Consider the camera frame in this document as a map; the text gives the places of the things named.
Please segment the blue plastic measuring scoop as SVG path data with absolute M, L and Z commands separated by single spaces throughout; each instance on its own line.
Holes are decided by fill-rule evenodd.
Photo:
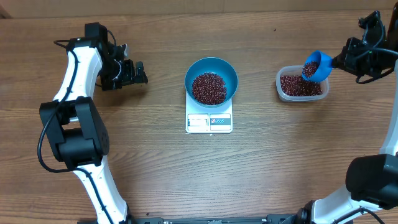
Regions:
M 332 61 L 333 59 L 319 51 L 316 50 L 314 51 L 305 61 L 304 65 L 311 63 L 311 62 L 316 62 L 318 64 L 318 68 L 316 71 L 313 73 L 311 77 L 307 77 L 304 72 L 302 72 L 302 77 L 304 80 L 310 81 L 310 82 L 316 82 L 320 83 L 324 80 L 326 80 L 331 73 L 333 67 L 332 67 Z

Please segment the white digital kitchen scale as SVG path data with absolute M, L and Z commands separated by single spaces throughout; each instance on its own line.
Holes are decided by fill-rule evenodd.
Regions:
M 185 130 L 189 134 L 229 134 L 233 131 L 232 99 L 221 106 L 200 105 L 186 94 Z

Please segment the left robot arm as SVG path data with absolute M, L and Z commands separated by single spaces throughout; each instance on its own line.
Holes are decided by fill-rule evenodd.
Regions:
M 66 50 L 68 66 L 58 93 L 39 108 L 39 163 L 57 172 L 42 157 L 47 138 L 54 158 L 65 164 L 60 172 L 74 173 L 84 186 L 96 211 L 95 223 L 134 223 L 109 168 L 109 135 L 93 95 L 97 86 L 108 91 L 147 83 L 143 63 L 130 60 L 128 46 L 117 44 L 113 33 L 98 22 L 85 24 L 83 37 L 54 43 Z

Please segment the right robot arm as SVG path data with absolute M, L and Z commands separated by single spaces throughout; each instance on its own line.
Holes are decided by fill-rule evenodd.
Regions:
M 328 78 L 334 68 L 356 76 L 356 83 L 367 75 L 367 83 L 397 73 L 397 9 L 393 9 L 389 27 L 384 27 L 379 11 L 360 18 L 361 39 L 351 37 L 339 55 L 329 57 L 320 51 L 307 61 L 316 61 L 318 69 L 309 77 L 312 82 Z M 348 167 L 345 184 L 329 196 L 312 200 L 286 223 L 352 223 L 365 213 L 397 206 L 397 106 L 378 154 L 355 158 Z

